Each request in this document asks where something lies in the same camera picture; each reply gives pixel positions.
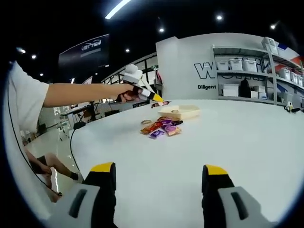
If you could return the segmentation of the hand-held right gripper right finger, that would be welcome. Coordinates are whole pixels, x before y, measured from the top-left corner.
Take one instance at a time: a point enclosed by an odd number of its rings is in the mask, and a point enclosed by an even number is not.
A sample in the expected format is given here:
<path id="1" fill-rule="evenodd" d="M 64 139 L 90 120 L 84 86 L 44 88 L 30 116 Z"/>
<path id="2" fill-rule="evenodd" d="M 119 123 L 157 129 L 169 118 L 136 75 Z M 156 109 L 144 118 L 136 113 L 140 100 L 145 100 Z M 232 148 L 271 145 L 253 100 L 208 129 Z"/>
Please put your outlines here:
<path id="1" fill-rule="evenodd" d="M 201 192 L 206 228 L 273 227 L 262 215 L 259 202 L 244 188 L 234 186 L 221 167 L 203 166 Z"/>

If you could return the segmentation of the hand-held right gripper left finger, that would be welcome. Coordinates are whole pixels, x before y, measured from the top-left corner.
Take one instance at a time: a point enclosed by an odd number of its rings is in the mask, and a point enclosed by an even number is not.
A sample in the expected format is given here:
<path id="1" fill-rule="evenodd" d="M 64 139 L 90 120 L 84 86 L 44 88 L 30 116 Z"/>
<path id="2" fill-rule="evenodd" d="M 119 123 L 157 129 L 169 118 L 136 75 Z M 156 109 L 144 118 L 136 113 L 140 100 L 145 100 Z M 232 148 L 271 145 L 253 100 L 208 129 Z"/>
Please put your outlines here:
<path id="1" fill-rule="evenodd" d="M 82 183 L 76 184 L 56 203 L 48 219 L 50 228 L 115 228 L 116 166 L 94 166 Z"/>

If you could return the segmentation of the person's left hand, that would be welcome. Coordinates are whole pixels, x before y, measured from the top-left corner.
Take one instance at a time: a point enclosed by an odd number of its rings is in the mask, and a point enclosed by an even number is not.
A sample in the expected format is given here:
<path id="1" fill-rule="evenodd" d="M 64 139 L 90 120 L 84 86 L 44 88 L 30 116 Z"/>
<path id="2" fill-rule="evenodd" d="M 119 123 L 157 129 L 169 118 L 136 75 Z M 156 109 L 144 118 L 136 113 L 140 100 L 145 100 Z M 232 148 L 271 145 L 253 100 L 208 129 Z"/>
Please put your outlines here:
<path id="1" fill-rule="evenodd" d="M 138 96 L 141 93 L 141 88 L 134 86 L 132 84 L 123 84 L 125 88 L 125 92 L 123 92 L 124 95 L 128 96 Z"/>

